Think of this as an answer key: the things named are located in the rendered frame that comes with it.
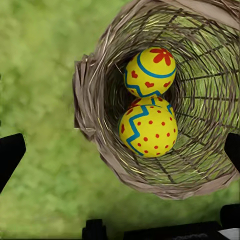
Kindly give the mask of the easter egg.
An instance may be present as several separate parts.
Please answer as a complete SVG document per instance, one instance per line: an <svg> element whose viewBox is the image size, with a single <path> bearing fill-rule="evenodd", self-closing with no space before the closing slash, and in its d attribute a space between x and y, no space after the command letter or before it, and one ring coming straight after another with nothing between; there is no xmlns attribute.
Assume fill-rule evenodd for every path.
<svg viewBox="0 0 240 240"><path fill-rule="evenodd" d="M174 110L172 106L169 104L168 101L163 99L162 97L156 97L156 98L151 98L151 99L145 99L145 98L139 98L137 97L136 100L134 100L129 106L128 109L131 109L136 106L141 106L141 105L157 105L159 107L164 107L166 110L168 110L172 116L174 117Z"/></svg>
<svg viewBox="0 0 240 240"><path fill-rule="evenodd" d="M161 47L137 53L123 66L123 82L132 96L140 99L162 97L173 84L176 64L174 56Z"/></svg>
<svg viewBox="0 0 240 240"><path fill-rule="evenodd" d="M146 158L169 152L177 140L177 127L175 117L168 110L151 104L127 109L117 125L123 143Z"/></svg>

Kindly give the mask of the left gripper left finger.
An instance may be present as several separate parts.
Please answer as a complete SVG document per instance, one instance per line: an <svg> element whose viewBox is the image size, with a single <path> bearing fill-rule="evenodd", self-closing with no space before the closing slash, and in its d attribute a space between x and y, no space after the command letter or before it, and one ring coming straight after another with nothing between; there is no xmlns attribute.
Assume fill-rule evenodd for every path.
<svg viewBox="0 0 240 240"><path fill-rule="evenodd" d="M21 133L0 138L0 193L26 152Z"/></svg>

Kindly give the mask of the wicker basket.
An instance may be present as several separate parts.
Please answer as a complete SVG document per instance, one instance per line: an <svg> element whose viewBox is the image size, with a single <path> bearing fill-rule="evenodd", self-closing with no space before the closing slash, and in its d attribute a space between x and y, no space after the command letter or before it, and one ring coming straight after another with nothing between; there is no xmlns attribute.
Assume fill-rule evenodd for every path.
<svg viewBox="0 0 240 240"><path fill-rule="evenodd" d="M168 8L171 6L178 7L179 9L173 9L175 7ZM194 24L192 26L197 26L197 28L194 28L187 23L173 23L173 21L184 21L175 20L176 18L186 19ZM194 22L190 19L197 20L198 22ZM155 20L157 21L147 23ZM162 21L167 22L160 23ZM224 28L219 26L217 22L221 23ZM219 31L213 28L210 23L215 25ZM211 28L214 34L206 30L204 28L205 26ZM236 35L232 34L225 26L232 28ZM221 45L218 46L209 40L214 46L214 48L212 48L206 41L209 39L207 35L199 30L203 30L212 36L217 37ZM166 31L173 34L167 34L165 33ZM237 76L237 73L240 73L240 53L237 52L234 46L235 43L240 51L240 35L236 31L240 31L240 0L130 0L119 10L115 17L106 26L105 30L96 42L94 53L90 53L89 56L83 54L80 61L74 61L74 75L71 76L73 88L74 129L82 129L81 133L83 134L83 137L89 142L92 141L95 144L100 159L107 165L107 167L120 180L121 183L140 193L151 193L163 200L184 200L188 197L211 195L214 191L227 188L232 181L240 178L240 173L233 163L230 163L219 169L226 161L230 160L225 153L224 148L221 150L222 145L226 141L227 134L231 129L231 133L233 133L235 130L238 130L237 134L240 134L240 127L238 127L240 118L240 85ZM201 33L204 34L208 39L204 38ZM227 42L222 40L218 33L222 34ZM161 36L163 34L167 34L169 36ZM203 43L205 43L207 46L203 45L202 41L199 40L195 34L199 35L204 41ZM179 40L177 39L179 37L173 37L171 35L178 35L182 39ZM197 53L192 49L193 47L191 47L186 40L192 45L193 43L191 41L193 41L194 45L198 47L202 54L193 45L195 47L194 49L200 53L200 55L197 55ZM199 44L204 46L206 50L201 48ZM235 55L231 52L228 45L234 51ZM123 82L125 70L123 66L128 64L137 53L148 48L155 47L166 49L169 51L169 53L175 53L174 55L176 55L176 52L178 52L179 54L177 55L184 59L184 61L181 61L179 56L176 55L181 62L175 57L177 60L175 59L176 73L172 84L173 93L172 89L170 90L169 88L169 90L163 93L161 97L169 102L174 110L174 119L177 124L177 140L175 143L186 137L188 137L188 140L178 149L174 149L172 147L169 152L159 156L160 158L166 155L163 158L167 158L169 156L176 155L166 160L161 160L163 158L158 160L159 158L157 157L147 158L139 156L123 143L118 133L119 120L128 110L124 104L131 104L137 99L137 97L131 95L131 93L128 92L125 87ZM188 51L185 47L192 50L195 54ZM220 52L220 49L223 50L223 48L226 49L230 55L230 60L233 67L232 69L227 62L230 71L223 62L224 57ZM174 52L172 49L176 52ZM216 50L219 52L221 59L215 53ZM208 57L208 54L212 57L214 63L218 65L220 71L217 69L216 65L212 63ZM231 55L236 60L238 69L235 69ZM200 57L203 56L205 56L209 61L210 66L212 64L215 67L217 74L215 74L214 71L212 73L203 63L203 61L200 59ZM204 66L200 64L198 58L211 74L209 74L205 70ZM197 66L198 69L200 68L199 70L201 73L203 73L203 69L207 75L203 74L203 76L194 77L192 72L193 69L190 66L190 64L192 64L190 62L191 60L193 60L193 62L195 60L199 67L197 65L195 66ZM189 76L189 78L184 74L184 69L182 68L182 66L184 67L184 63L189 65L192 78L187 66L185 67L187 68L189 75L187 73L186 74ZM194 62L194 64L196 63ZM198 72L197 67L194 67L194 69ZM118 72L116 71L117 73L115 72L110 78L111 74L116 68L121 76L117 85L115 85L114 81L119 75L118 74L115 78ZM228 74L231 76L231 85ZM234 74L239 88L238 99L236 98L237 84L235 84L233 79ZM226 77L226 86L224 82L224 75ZM219 87L216 82L216 76L218 76L218 78L219 76L222 77L222 82L219 78ZM211 97L212 77L214 77L213 97ZM200 96L196 97L196 79L201 80L202 78L204 78L204 80L205 78L208 79L207 86L206 82L204 82L206 93L204 93L205 96L202 97L200 89ZM209 78L211 78L211 84L209 97L207 97ZM191 95L189 92L189 96L186 95L188 82L189 84L191 82ZM225 96L223 93L223 83L225 86ZM109 107L107 103L108 96L111 104L111 92L113 85L113 107L115 100L117 109L115 107L114 108L116 112L112 105ZM214 97L215 85L217 89L217 97ZM219 97L220 87L221 91ZM229 88L229 98L227 97L227 87ZM125 103L124 97L126 101ZM185 98L190 99L190 105L188 106L186 112L184 111ZM197 117L196 114L198 106L196 107L194 116L191 115L195 108L195 99L200 99L199 104L201 103L201 99L203 99L201 114L199 116L198 113ZM206 106L207 100L208 107ZM215 101L216 106L214 108ZM223 101L224 115L221 120ZM227 101L228 107L226 109ZM237 109L233 113L230 124L227 125L232 109L233 107L235 108L236 101L238 102ZM108 114L108 111L111 113L112 109L117 116L116 119L113 119ZM218 112L219 119L216 122L215 120L217 120ZM227 112L228 118L226 122L223 123ZM237 120L235 125L232 126L236 113ZM192 118L192 120L184 128L184 125L189 117ZM197 123L194 126L196 121ZM202 122L204 123L202 127L200 127ZM218 135L218 132L222 126L223 129ZM193 128L193 133L190 136L189 134ZM204 144L204 142L202 143L202 140L205 140L209 134L210 136L206 144ZM203 145L203 147L193 151L198 144ZM187 148L189 149L183 152ZM199 163L210 151L213 152L203 162ZM202 163L210 160L208 158L216 153L218 154L214 158L216 158L218 155L221 156L216 161L210 163L212 165L207 170L202 172L201 169L210 164L201 168L198 167ZM137 160L137 158L141 159L141 161L146 161L149 163L143 163ZM222 158L225 159L217 166L217 163ZM174 162L177 160L180 161ZM167 167L162 165L167 165L172 162L174 162L174 164L168 165ZM215 166L217 167L209 175L206 175ZM166 169L177 170L168 170L168 172ZM185 176L192 173L198 174L184 181L175 182L175 180L185 176L175 180L173 180L171 177L172 175L187 173L188 170L192 169L195 171L188 172L188 174ZM219 169L220 172L217 174L215 179L211 180L210 176L216 171L219 171L217 169ZM153 170L158 170L160 172L155 172ZM189 180L199 174L203 178ZM161 179L157 179L155 178L156 176L168 177L168 179L161 177L158 177ZM153 179L147 179L146 177ZM198 182L205 179L207 180L206 182ZM160 183L152 180L168 180L170 182L162 181L163 183Z"/></svg>

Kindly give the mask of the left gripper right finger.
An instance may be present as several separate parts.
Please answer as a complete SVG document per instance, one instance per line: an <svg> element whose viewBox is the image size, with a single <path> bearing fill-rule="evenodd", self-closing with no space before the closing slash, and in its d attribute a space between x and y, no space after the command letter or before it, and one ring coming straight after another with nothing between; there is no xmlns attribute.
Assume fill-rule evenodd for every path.
<svg viewBox="0 0 240 240"><path fill-rule="evenodd" d="M240 173L240 134L230 133L225 142L224 152Z"/></svg>

